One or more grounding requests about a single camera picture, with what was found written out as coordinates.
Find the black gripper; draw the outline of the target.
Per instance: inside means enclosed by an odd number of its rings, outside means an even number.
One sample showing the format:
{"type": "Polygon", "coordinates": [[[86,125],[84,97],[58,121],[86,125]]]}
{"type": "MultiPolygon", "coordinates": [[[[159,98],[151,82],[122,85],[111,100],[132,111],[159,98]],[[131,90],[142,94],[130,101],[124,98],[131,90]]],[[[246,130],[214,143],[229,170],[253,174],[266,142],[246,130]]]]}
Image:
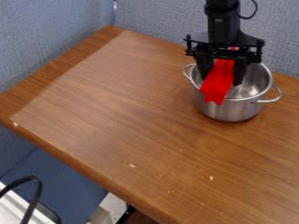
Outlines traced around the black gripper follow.
{"type": "Polygon", "coordinates": [[[187,34],[186,54],[196,60],[200,77],[207,78],[215,59],[234,61],[234,86],[242,84],[249,63],[261,63],[266,41],[241,30],[239,17],[208,17],[208,30],[187,34]]]}

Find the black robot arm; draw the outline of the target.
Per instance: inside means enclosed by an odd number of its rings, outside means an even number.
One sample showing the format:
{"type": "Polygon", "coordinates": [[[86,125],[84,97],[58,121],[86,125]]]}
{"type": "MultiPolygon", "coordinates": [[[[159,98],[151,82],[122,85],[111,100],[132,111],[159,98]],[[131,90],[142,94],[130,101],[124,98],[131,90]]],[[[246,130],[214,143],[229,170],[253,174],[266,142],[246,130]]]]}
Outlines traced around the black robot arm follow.
{"type": "Polygon", "coordinates": [[[262,62],[266,41],[247,35],[241,29],[241,20],[251,19],[241,15],[241,0],[206,0],[204,13],[208,18],[208,31],[204,39],[186,35],[186,55],[192,56],[200,71],[207,78],[215,60],[231,60],[233,84],[241,85],[253,63],[262,62]]]}

